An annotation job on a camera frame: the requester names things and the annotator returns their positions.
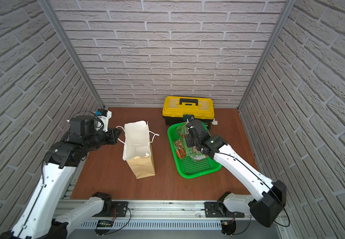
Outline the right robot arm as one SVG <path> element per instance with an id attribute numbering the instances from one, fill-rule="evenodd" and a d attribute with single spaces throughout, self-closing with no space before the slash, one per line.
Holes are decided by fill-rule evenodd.
<path id="1" fill-rule="evenodd" d="M 210 135 L 206 126 L 198 119 L 185 124 L 188 134 L 186 144 L 209 156 L 232 173 L 250 192 L 250 202 L 240 201 L 230 193 L 222 203 L 230 212 L 245 213 L 249 208 L 253 218 L 264 227 L 270 227 L 285 209 L 287 186 L 280 180 L 274 182 L 266 177 L 240 155 L 230 144 L 217 134 Z"/>

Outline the brown paper bag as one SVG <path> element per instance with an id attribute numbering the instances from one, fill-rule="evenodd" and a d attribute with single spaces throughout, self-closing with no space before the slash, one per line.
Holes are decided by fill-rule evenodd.
<path id="1" fill-rule="evenodd" d="M 124 126 L 117 126 L 123 130 L 125 140 L 123 160 L 127 162 L 137 179 L 155 176 L 155 166 L 152 153 L 152 142 L 158 136 L 150 131 L 146 121 L 126 123 Z"/>

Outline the green white bottom packet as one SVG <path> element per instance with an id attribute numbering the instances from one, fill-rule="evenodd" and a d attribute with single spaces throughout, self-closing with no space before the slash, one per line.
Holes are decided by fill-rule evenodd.
<path id="1" fill-rule="evenodd" d="M 192 150 L 190 151 L 190 153 L 187 154 L 187 156 L 195 162 L 201 161 L 201 160 L 207 158 L 207 155 L 205 155 L 201 152 L 194 152 Z"/>

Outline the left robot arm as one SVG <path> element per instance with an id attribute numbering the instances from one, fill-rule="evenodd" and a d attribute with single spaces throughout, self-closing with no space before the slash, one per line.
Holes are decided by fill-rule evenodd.
<path id="1" fill-rule="evenodd" d="M 98 109 L 69 120 L 70 129 L 45 155 L 41 178 L 24 213 L 0 238 L 65 239 L 89 218 L 111 215 L 111 195 L 97 192 L 70 212 L 54 217 L 59 199 L 80 162 L 89 152 L 117 143 L 122 130 L 109 128 L 111 115 L 110 111 Z"/>

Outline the green brown food packet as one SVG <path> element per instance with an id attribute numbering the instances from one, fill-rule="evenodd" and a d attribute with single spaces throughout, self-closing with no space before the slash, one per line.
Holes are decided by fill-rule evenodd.
<path id="1" fill-rule="evenodd" d="M 174 143 L 174 146 L 177 149 L 182 148 L 184 150 L 184 152 L 185 152 L 184 146 L 183 146 L 182 141 L 180 139 L 175 140 L 173 143 Z"/>

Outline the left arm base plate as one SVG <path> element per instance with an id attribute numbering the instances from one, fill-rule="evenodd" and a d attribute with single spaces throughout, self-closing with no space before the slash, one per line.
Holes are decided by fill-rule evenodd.
<path id="1" fill-rule="evenodd" d="M 103 209 L 95 217 L 126 217 L 127 206 L 129 202 L 127 201 L 105 201 Z"/>

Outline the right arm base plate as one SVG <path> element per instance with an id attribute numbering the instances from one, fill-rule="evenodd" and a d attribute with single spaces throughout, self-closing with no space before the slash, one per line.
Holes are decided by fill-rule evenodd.
<path id="1" fill-rule="evenodd" d="M 244 218 L 245 214 L 240 212 L 230 212 L 222 203 L 204 202 L 204 212 L 206 218 Z"/>

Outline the red small condiment packet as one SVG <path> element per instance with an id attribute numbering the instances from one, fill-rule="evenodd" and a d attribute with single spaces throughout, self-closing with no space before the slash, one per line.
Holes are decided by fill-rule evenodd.
<path id="1" fill-rule="evenodd" d="M 179 159 L 186 157 L 185 152 L 182 148 L 177 149 L 175 152 Z"/>

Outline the green pizza picture packet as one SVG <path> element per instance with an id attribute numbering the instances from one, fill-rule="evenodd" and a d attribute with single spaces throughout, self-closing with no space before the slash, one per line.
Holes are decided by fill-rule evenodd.
<path id="1" fill-rule="evenodd" d="M 188 134 L 186 124 L 179 125 L 175 132 L 180 139 L 185 139 L 185 136 Z"/>

